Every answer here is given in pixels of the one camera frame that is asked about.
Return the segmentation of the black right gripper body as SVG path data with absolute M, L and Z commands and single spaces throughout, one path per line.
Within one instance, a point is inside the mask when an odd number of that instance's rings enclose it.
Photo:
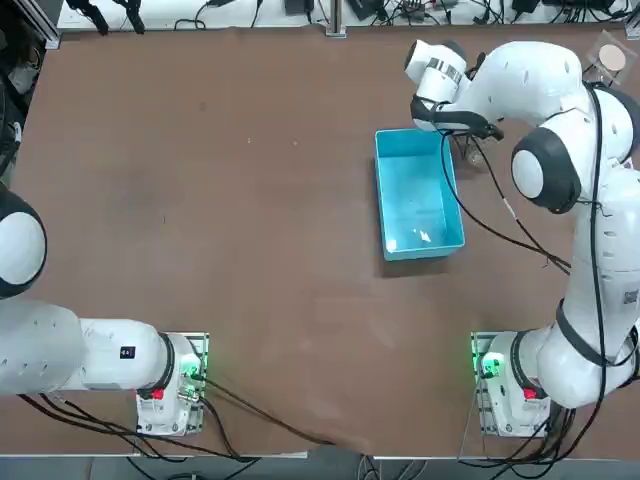
M 489 127 L 489 122 L 477 113 L 446 111 L 443 104 L 431 103 L 420 97 L 412 98 L 410 113 L 415 125 L 425 131 L 457 130 L 477 133 Z

